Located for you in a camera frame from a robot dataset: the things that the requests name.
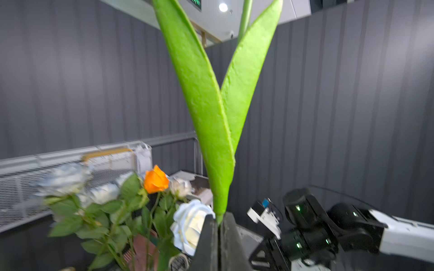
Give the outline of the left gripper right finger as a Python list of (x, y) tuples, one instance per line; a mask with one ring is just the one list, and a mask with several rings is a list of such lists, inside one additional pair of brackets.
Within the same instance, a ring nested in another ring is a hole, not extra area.
[(244, 253), (237, 224), (232, 213), (227, 212), (220, 224), (220, 270), (251, 271)]

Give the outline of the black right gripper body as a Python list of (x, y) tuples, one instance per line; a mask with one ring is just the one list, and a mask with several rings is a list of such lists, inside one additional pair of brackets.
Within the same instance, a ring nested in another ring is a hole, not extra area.
[(326, 230), (292, 229), (280, 239), (272, 234), (264, 237), (250, 254), (249, 263), (255, 271), (328, 271), (338, 252), (339, 244)]

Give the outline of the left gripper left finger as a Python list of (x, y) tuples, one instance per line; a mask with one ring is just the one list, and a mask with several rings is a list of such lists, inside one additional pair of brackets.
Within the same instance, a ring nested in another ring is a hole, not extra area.
[(188, 271), (218, 270), (218, 224), (212, 215), (207, 215), (200, 239)]

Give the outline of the orange flower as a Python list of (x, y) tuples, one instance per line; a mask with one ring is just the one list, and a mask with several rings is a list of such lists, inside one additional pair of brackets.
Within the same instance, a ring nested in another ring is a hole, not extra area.
[(169, 188), (169, 179), (166, 174), (155, 166), (148, 171), (144, 178), (144, 189), (151, 195), (156, 194), (156, 201), (151, 208), (142, 209), (142, 223), (145, 234), (148, 238), (155, 231), (157, 234), (156, 250), (148, 253), (148, 260), (158, 262), (159, 271), (167, 271), (171, 257), (172, 231), (170, 226), (173, 223), (174, 199)]

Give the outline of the orange tulip bud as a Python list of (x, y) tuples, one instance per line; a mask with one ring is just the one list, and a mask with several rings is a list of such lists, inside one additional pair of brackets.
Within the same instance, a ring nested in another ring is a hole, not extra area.
[(238, 143), (283, 2), (273, 1), (238, 40), (222, 84), (180, 4), (153, 6), (203, 154), (216, 220), (222, 222)]

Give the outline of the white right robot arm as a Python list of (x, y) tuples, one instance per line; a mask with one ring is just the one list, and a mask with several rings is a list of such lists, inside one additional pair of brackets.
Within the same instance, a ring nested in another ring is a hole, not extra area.
[(255, 271), (330, 271), (347, 251), (434, 261), (433, 225), (348, 203), (326, 211), (308, 188), (286, 193), (283, 205), (280, 213), (266, 198), (248, 211), (271, 233), (249, 256)]

